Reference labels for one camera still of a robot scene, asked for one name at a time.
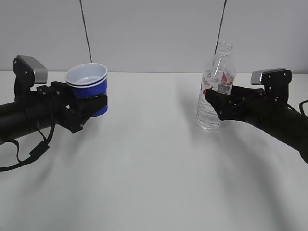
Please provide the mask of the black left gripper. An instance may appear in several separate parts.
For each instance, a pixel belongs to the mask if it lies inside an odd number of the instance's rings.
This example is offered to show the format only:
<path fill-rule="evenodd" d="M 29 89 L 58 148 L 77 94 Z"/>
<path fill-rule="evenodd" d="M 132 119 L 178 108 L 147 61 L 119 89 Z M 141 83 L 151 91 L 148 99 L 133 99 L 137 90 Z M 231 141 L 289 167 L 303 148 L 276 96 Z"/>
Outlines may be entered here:
<path fill-rule="evenodd" d="M 108 110 L 107 95 L 77 98 L 72 88 L 62 82 L 54 81 L 51 86 L 37 87 L 37 93 L 47 106 L 56 124 L 77 133 L 92 117 L 99 117 Z"/>

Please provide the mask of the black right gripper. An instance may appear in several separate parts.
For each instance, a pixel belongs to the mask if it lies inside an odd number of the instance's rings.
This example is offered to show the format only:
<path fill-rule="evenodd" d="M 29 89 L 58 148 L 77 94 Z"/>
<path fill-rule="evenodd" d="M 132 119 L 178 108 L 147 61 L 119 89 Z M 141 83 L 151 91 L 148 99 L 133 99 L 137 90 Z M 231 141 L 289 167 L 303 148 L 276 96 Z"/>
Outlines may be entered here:
<path fill-rule="evenodd" d="M 205 99 L 214 108 L 220 120 L 246 123 L 270 123 L 272 108 L 262 88 L 233 86 L 231 95 L 208 90 Z"/>

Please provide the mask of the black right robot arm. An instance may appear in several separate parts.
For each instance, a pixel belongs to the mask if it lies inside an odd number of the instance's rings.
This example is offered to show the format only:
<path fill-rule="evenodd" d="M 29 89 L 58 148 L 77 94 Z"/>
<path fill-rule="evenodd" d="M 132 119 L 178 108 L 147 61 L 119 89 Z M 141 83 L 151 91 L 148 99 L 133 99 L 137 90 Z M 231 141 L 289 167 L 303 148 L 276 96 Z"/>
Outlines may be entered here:
<path fill-rule="evenodd" d="M 248 123 L 297 150 L 308 162 L 308 118 L 272 100 L 263 89 L 233 86 L 230 95 L 208 90 L 205 99 L 220 120 Z"/>

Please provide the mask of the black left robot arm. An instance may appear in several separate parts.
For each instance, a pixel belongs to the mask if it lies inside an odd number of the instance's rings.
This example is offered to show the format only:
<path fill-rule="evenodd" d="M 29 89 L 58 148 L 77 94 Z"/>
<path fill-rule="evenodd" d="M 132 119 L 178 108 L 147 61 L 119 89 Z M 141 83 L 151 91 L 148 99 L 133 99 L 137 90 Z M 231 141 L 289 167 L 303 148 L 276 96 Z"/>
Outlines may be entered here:
<path fill-rule="evenodd" d="M 105 94 L 78 98 L 68 84 L 52 82 L 37 87 L 17 101 L 0 107 L 1 140 L 17 139 L 58 124 L 71 133 L 79 132 L 96 112 L 107 106 Z"/>

